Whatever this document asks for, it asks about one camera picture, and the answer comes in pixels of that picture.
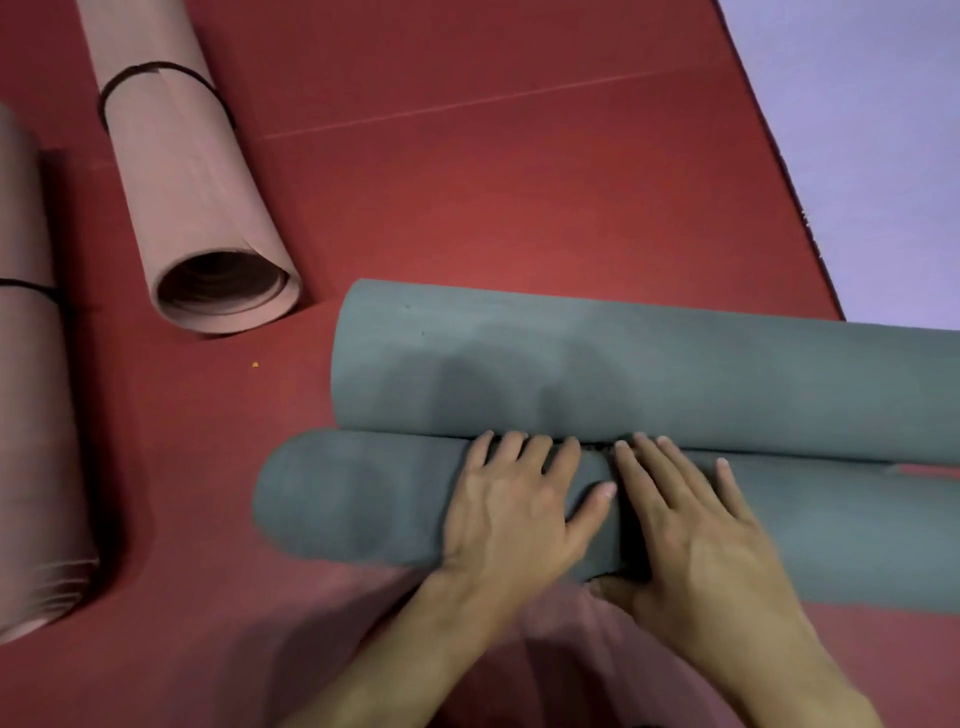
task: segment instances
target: wrist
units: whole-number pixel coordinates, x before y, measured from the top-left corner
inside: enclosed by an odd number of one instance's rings
[[[466,647],[476,645],[480,652],[496,640],[514,616],[482,585],[445,569],[427,576],[409,606],[421,612],[434,629],[450,634]]]
[[[873,706],[853,687],[819,642],[789,665],[745,675],[728,700],[750,725],[782,728],[878,726]]]

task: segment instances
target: rolled foam mat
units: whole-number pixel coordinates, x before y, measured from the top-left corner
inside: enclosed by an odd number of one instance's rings
[[[36,148],[0,106],[0,643],[57,619],[97,565]]]
[[[278,547],[304,558],[436,566],[444,514],[469,442],[305,432],[264,466],[254,518]],[[687,454],[709,470],[719,453]],[[960,612],[960,483],[880,464],[726,456],[802,598]],[[568,511],[591,485],[608,479],[608,457],[585,451]],[[624,569],[642,575],[649,566],[632,511],[615,501],[571,575],[586,580]]]
[[[357,281],[332,362],[345,429],[960,464],[960,333]]]
[[[960,462],[958,372],[949,331],[360,280],[331,365],[343,429],[275,452],[254,518],[306,558],[433,566],[469,438],[594,445],[572,507],[644,430],[731,460],[803,598],[960,612],[960,483],[884,464]],[[614,570],[649,573],[629,507],[571,575]]]
[[[297,303],[300,276],[182,2],[77,4],[154,306],[204,333],[279,318]]]

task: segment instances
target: lavender background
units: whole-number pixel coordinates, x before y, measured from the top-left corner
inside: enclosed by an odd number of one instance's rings
[[[847,319],[960,330],[960,2],[720,4]]]

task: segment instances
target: red surface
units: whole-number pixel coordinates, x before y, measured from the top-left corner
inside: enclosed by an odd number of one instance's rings
[[[123,524],[105,593],[0,648],[5,725],[270,725],[402,594],[394,572],[287,558],[250,521],[267,453],[330,423],[338,297],[357,277],[835,316],[709,0],[190,7],[312,305],[220,340],[161,321],[76,12],[5,0],[0,99],[60,150],[46,170],[81,427],[101,518]],[[960,722],[960,619],[811,611],[889,725]],[[444,717],[588,711],[731,720],[569,587]]]

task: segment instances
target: black elastic band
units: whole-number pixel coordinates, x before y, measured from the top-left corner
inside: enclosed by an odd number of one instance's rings
[[[42,293],[56,305],[61,305],[60,291],[51,288],[49,285],[40,285],[39,283],[30,283],[28,280],[20,279],[0,279],[0,288],[8,286],[10,288],[29,288],[32,291]]]
[[[227,102],[224,101],[224,97],[221,96],[220,91],[218,91],[216,87],[201,74],[197,73],[195,70],[193,70],[193,68],[187,68],[185,65],[173,63],[172,61],[149,61],[147,63],[139,63],[137,65],[127,66],[120,71],[120,73],[107,81],[106,84],[104,84],[103,89],[100,91],[100,99],[97,101],[97,115],[100,116],[100,123],[104,125],[104,129],[107,130],[107,133],[110,133],[110,129],[107,126],[107,99],[110,97],[110,94],[113,93],[116,87],[125,82],[128,78],[131,78],[132,76],[138,76],[141,73],[156,73],[161,68],[169,68],[172,71],[185,73],[190,78],[196,79],[201,84],[205,85],[207,90],[217,97],[217,101],[220,102],[220,106],[224,108],[224,113],[227,115],[230,125],[234,129],[237,128],[236,119],[233,118],[233,112],[230,110],[230,107],[227,106]]]

